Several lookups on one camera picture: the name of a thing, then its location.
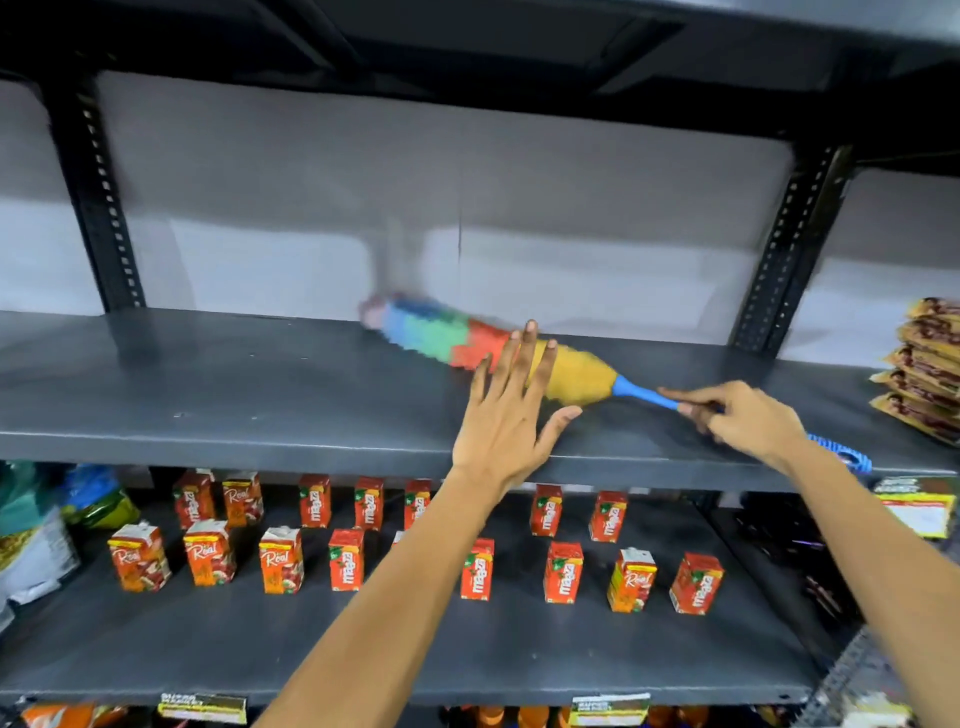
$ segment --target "shelf price label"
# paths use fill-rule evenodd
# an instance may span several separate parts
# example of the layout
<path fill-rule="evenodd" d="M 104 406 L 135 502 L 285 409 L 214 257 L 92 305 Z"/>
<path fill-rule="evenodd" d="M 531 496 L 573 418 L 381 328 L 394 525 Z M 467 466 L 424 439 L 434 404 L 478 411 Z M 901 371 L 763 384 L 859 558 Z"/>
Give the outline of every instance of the shelf price label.
<path fill-rule="evenodd" d="M 642 725 L 649 710 L 649 692 L 575 697 L 570 706 L 570 725 Z"/>
<path fill-rule="evenodd" d="M 165 692 L 156 711 L 177 720 L 210 720 L 247 725 L 247 698 L 230 695 L 200 695 L 195 692 Z"/>

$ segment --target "maaza juice box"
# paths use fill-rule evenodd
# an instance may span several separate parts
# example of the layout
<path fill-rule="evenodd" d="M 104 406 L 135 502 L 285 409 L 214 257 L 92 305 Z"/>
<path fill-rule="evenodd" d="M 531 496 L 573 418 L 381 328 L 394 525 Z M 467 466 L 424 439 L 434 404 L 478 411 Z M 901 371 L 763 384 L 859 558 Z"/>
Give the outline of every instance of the maaza juice box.
<path fill-rule="evenodd" d="M 546 573 L 543 575 L 543 598 L 548 604 L 572 604 L 580 589 L 580 574 L 584 570 L 584 552 L 580 544 L 554 541 L 546 554 Z"/>
<path fill-rule="evenodd" d="M 557 535 L 560 514 L 564 510 L 564 491 L 559 485 L 538 485 L 530 509 L 530 531 L 534 536 Z"/>
<path fill-rule="evenodd" d="M 127 592 L 158 592 L 170 579 L 160 529 L 146 522 L 129 523 L 107 541 L 110 558 Z"/>
<path fill-rule="evenodd" d="M 263 496 L 260 476 L 254 471 L 231 473 L 224 478 L 224 505 L 230 528 L 260 523 L 263 518 Z"/>
<path fill-rule="evenodd" d="M 210 485 L 213 478 L 208 473 L 187 471 L 174 485 L 174 506 L 184 531 L 197 521 L 216 518 L 213 508 L 213 493 Z"/>
<path fill-rule="evenodd" d="M 337 528 L 330 536 L 330 586 L 334 592 L 356 592 L 363 576 L 363 531 Z"/>
<path fill-rule="evenodd" d="M 723 579 L 723 567 L 713 556 L 685 553 L 670 587 L 673 608 L 682 615 L 705 615 Z"/>
<path fill-rule="evenodd" d="M 379 531 L 383 524 L 383 478 L 360 477 L 353 489 L 354 528 Z"/>
<path fill-rule="evenodd" d="M 627 494 L 619 491 L 600 491 L 590 519 L 590 538 L 615 544 L 620 538 L 620 527 L 627 515 Z"/>
<path fill-rule="evenodd" d="M 657 577 L 657 564 L 650 551 L 621 548 L 607 589 L 607 601 L 615 612 L 639 612 Z"/>
<path fill-rule="evenodd" d="M 330 524 L 329 475 L 300 478 L 300 524 L 304 528 L 326 528 Z"/>
<path fill-rule="evenodd" d="M 430 505 L 430 481 L 411 480 L 403 493 L 403 528 L 409 531 Z"/>
<path fill-rule="evenodd" d="M 213 587 L 233 580 L 237 571 L 226 521 L 199 521 L 183 534 L 186 559 L 198 587 Z"/>
<path fill-rule="evenodd" d="M 263 591 L 269 595 L 296 594 L 303 583 L 303 547 L 300 529 L 281 525 L 268 528 L 260 539 Z"/>
<path fill-rule="evenodd" d="M 461 599 L 490 601 L 493 581 L 493 539 L 477 539 L 464 562 L 460 579 Z"/>

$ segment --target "hand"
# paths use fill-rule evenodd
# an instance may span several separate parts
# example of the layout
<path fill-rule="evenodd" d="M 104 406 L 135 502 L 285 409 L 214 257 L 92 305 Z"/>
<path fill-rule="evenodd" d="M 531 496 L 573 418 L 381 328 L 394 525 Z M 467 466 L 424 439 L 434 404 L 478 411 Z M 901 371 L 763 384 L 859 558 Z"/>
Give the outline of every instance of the hand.
<path fill-rule="evenodd" d="M 489 484 L 496 490 L 497 501 L 546 462 L 566 426 L 583 411 L 577 406 L 558 409 L 538 437 L 537 416 L 557 359 L 557 342 L 551 339 L 547 343 L 524 392 L 536 341 L 536 321 L 527 322 L 522 343 L 519 331 L 511 334 L 489 389 L 486 383 L 490 356 L 477 367 L 470 385 L 467 414 L 453 445 L 453 470 L 469 473 L 474 482 L 484 486 Z"/>
<path fill-rule="evenodd" d="M 679 400 L 677 411 L 693 420 L 700 432 L 710 432 L 717 442 L 746 452 L 781 473 L 787 474 L 790 453 L 808 442 L 793 408 L 746 382 L 729 381 L 692 392 L 663 387 L 658 391 Z"/>

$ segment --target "gray shelf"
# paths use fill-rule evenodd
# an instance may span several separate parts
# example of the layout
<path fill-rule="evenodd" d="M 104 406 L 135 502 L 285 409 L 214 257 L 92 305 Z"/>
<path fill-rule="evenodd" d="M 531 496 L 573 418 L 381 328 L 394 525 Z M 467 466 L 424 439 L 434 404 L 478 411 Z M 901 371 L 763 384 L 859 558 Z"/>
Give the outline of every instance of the gray shelf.
<path fill-rule="evenodd" d="M 637 384 L 742 378 L 879 473 L 953 473 L 955 450 L 867 406 L 862 369 L 726 347 L 562 337 Z M 0 457 L 443 477 L 468 375 L 358 324 L 174 310 L 0 314 Z M 785 478 L 636 400 L 588 408 L 540 481 L 788 491 Z"/>
<path fill-rule="evenodd" d="M 294 504 L 278 501 L 296 494 L 268 492 L 268 521 L 295 522 Z M 801 644 L 691 505 L 631 502 L 620 545 L 650 549 L 660 572 L 646 610 L 620 615 L 605 598 L 618 546 L 589 540 L 592 498 L 564 503 L 558 538 L 580 541 L 586 552 L 572 606 L 543 601 L 548 540 L 529 533 L 530 503 L 510 494 L 491 517 L 484 535 L 496 543 L 492 599 L 453 595 L 412 703 L 562 705 L 574 695 L 649 691 L 657 703 L 718 705 L 810 695 L 817 675 Z M 350 506 L 335 503 L 335 524 L 350 523 Z M 402 498 L 388 500 L 385 532 L 368 539 L 369 559 L 392 540 L 401 509 Z M 147 512 L 175 554 L 172 508 Z M 155 595 L 127 594 L 104 539 L 92 540 L 84 569 L 61 592 L 21 610 L 0 640 L 0 701 L 26 694 L 152 704 L 161 692 L 218 692 L 269 702 L 350 599 L 329 588 L 328 531 L 306 537 L 304 586 L 283 596 L 263 594 L 250 560 L 223 588 L 195 588 L 184 568 Z M 676 614 L 667 593 L 687 549 L 714 554 L 727 569 L 702 618 Z"/>

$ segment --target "white wall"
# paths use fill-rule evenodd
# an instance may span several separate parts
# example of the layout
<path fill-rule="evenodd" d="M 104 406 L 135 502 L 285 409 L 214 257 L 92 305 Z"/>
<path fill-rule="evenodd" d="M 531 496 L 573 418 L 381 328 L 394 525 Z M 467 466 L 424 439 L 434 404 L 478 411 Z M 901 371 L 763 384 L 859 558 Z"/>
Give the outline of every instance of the white wall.
<path fill-rule="evenodd" d="M 101 314 L 47 112 L 0 81 L 0 310 Z"/>
<path fill-rule="evenodd" d="M 353 319 L 424 292 L 547 330 L 724 343 L 783 144 L 106 74 L 147 303 Z"/>
<path fill-rule="evenodd" d="M 960 180 L 864 170 L 780 357 L 881 368 L 907 306 L 925 296 L 960 299 Z"/>

